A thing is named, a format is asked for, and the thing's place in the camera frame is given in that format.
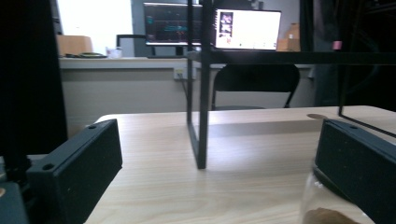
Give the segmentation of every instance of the laptop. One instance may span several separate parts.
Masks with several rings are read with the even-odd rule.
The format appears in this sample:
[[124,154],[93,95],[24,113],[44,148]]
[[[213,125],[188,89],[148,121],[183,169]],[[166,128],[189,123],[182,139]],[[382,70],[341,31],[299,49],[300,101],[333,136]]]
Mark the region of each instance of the laptop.
[[216,49],[276,51],[281,11],[216,9]]

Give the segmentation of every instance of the white wall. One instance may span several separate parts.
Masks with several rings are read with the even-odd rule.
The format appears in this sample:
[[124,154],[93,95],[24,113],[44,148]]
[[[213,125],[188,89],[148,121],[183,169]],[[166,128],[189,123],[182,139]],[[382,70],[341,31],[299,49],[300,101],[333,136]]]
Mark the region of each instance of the white wall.
[[64,35],[86,35],[94,52],[116,47],[116,35],[133,33],[131,0],[57,0]]

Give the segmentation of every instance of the computer monitor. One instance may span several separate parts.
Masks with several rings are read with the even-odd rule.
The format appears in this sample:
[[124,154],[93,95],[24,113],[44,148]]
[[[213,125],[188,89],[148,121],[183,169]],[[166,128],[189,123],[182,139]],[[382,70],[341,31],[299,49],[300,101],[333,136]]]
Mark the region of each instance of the computer monitor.
[[[185,47],[188,45],[187,4],[144,3],[146,45]],[[192,41],[201,44],[202,6],[193,5]]]
[[281,12],[216,9],[213,44],[216,49],[276,50]]

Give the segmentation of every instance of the desk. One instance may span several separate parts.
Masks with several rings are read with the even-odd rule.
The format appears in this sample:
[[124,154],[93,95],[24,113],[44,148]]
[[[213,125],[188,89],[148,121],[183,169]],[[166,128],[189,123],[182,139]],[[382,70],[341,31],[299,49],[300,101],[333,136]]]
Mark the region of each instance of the desk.
[[60,59],[61,69],[174,68],[187,66],[187,59]]
[[[395,113],[350,110],[396,131]],[[295,224],[321,128],[321,120],[307,114],[340,119],[336,112],[209,112],[205,170],[196,169],[186,113],[104,116],[100,120],[119,122],[123,168],[87,223]]]

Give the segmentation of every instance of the brown object in jar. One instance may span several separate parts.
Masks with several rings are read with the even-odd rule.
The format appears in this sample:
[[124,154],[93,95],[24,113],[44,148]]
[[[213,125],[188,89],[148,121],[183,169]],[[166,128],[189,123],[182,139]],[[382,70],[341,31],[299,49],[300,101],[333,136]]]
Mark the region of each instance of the brown object in jar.
[[305,213],[303,224],[359,224],[359,222],[338,211],[318,208]]

